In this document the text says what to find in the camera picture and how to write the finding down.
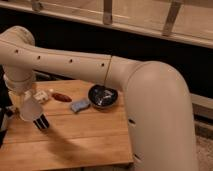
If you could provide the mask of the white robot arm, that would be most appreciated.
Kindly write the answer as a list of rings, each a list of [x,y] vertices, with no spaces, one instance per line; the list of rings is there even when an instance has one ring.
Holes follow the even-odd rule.
[[[0,65],[17,94],[31,89],[35,70],[122,91],[135,171],[199,171],[190,93],[170,65],[40,48],[21,26],[0,33]]]

